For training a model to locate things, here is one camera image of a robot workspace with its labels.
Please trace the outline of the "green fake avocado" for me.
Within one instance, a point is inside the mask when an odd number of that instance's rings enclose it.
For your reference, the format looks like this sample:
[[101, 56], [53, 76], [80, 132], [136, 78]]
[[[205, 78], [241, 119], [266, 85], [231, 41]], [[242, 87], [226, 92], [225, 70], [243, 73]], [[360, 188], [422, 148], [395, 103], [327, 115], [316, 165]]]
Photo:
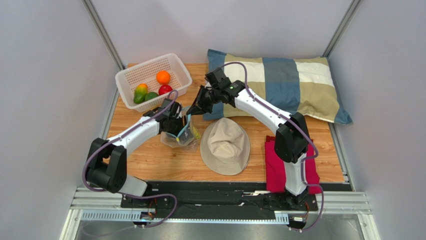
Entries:
[[144, 101], [145, 101], [145, 102], [146, 102], [146, 101], [150, 101], [150, 100], [152, 100], [152, 99], [157, 98], [158, 96], [159, 96], [159, 94], [158, 94], [157, 92], [154, 92], [154, 91], [148, 92], [148, 93], [145, 95]]

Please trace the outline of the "green orange fake mango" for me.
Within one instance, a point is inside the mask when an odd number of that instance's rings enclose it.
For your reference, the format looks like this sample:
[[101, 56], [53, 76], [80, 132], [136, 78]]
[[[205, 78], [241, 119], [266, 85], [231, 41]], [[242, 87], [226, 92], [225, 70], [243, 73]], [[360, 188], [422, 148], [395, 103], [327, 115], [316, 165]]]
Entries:
[[145, 83], [139, 84], [134, 89], [134, 96], [133, 96], [133, 102], [135, 104], [141, 104], [145, 101], [146, 95], [148, 94], [149, 88]]

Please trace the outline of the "clear zip top bag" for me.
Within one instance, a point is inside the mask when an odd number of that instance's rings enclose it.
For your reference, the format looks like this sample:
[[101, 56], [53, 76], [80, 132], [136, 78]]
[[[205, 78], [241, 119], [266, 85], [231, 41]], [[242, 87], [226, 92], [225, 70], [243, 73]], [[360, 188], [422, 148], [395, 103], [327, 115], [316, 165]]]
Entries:
[[186, 106], [181, 110], [184, 127], [178, 135], [172, 135], [167, 132], [160, 134], [160, 142], [170, 148], [181, 148], [185, 152], [195, 152], [198, 148], [199, 140], [195, 139], [192, 127], [192, 115], [187, 116], [186, 113], [190, 107]]

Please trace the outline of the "orange fake orange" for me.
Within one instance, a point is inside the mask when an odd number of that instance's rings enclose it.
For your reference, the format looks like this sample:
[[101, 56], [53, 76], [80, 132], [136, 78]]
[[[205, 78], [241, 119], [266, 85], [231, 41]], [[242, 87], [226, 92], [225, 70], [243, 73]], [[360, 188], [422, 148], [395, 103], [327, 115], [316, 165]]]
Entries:
[[161, 70], [156, 74], [156, 80], [161, 85], [168, 85], [171, 81], [171, 75], [166, 70]]

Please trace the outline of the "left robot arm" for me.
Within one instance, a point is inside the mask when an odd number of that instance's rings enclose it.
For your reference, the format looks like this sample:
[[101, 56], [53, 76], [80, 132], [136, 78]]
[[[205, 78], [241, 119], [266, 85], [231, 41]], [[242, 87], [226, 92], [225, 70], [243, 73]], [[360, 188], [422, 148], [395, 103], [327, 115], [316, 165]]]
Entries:
[[94, 192], [107, 191], [143, 198], [148, 183], [128, 174], [128, 156], [147, 140], [162, 132], [179, 132], [183, 128], [182, 105], [165, 98], [159, 107], [143, 114], [124, 132], [108, 138], [96, 138], [90, 146], [82, 178]]

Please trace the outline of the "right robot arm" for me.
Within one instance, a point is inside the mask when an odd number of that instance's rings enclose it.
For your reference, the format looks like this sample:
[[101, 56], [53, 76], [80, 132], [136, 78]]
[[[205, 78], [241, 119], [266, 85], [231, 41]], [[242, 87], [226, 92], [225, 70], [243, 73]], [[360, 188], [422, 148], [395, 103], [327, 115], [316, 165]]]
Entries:
[[275, 133], [274, 151], [285, 167], [285, 200], [289, 206], [300, 206], [308, 196], [302, 160], [307, 156], [309, 131], [300, 113], [291, 114], [274, 107], [257, 96], [240, 80], [232, 82], [222, 68], [205, 75], [209, 86], [200, 86], [197, 97], [187, 111], [189, 115], [211, 113], [218, 103], [228, 104], [256, 118]]

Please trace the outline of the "yellow fake fruit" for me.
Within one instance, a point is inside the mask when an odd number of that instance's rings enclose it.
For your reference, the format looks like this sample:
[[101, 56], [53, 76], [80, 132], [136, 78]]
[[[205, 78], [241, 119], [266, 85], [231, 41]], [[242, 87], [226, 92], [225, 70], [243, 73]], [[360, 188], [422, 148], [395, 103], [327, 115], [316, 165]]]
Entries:
[[200, 132], [197, 130], [197, 128], [195, 126], [192, 127], [192, 133], [193, 133], [194, 138], [196, 140], [199, 140], [201, 138], [201, 134], [200, 134]]

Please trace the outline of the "red fake apple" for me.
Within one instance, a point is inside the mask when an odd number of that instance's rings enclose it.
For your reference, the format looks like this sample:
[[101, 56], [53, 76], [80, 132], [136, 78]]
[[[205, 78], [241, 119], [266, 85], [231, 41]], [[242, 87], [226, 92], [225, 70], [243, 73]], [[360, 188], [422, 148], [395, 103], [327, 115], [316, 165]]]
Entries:
[[158, 94], [164, 95], [164, 94], [168, 94], [169, 92], [171, 92], [173, 90], [173, 88], [168, 85], [168, 84], [163, 84], [160, 86], [160, 88], [158, 89]]

